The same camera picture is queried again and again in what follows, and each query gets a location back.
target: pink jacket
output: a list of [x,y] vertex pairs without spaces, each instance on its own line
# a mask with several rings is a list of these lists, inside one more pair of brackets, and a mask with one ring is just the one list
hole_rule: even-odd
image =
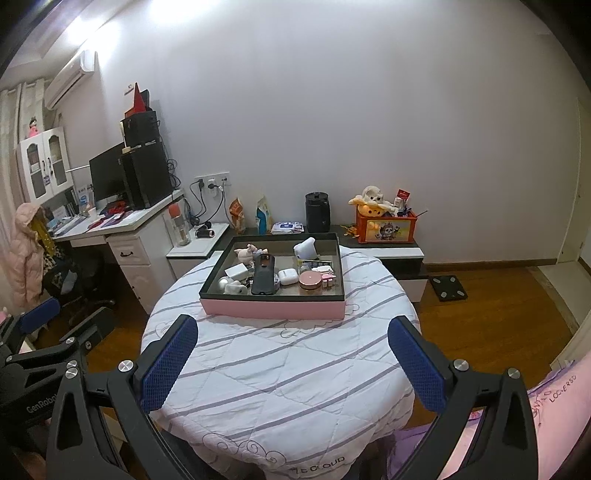
[[30,309],[39,303],[43,278],[43,247],[29,223],[39,205],[23,203],[14,214],[7,256],[8,278],[12,284],[14,303]]

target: ceiling light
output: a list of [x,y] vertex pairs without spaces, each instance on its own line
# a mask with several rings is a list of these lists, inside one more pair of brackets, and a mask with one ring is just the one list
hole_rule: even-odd
[[76,17],[66,28],[68,41],[77,47],[82,45],[100,27],[99,23],[97,20],[82,20]]

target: pink bedding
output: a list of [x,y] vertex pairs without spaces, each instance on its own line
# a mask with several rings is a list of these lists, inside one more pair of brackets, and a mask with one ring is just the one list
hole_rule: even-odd
[[[568,368],[551,372],[528,392],[538,442],[540,480],[548,480],[572,450],[591,417],[591,354]],[[439,476],[456,472],[475,434],[481,412],[470,415],[452,456]],[[429,425],[395,432],[387,440],[388,479],[394,477],[427,433]]]

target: black kettle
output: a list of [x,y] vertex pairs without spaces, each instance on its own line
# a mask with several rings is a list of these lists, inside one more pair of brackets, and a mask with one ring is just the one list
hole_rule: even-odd
[[312,192],[306,195],[306,227],[309,233],[330,230],[330,204],[327,193]]

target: stuffed animal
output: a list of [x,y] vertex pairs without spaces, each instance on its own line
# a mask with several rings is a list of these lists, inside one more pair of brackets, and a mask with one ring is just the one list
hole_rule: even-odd
[[267,249],[261,250],[254,245],[248,244],[246,248],[237,248],[234,250],[238,261],[244,265],[254,265],[254,259],[267,253]]
[[350,199],[349,205],[357,205],[359,213],[366,217],[381,217],[387,212],[396,216],[398,213],[398,208],[384,200],[382,191],[373,185],[365,187],[361,195]]

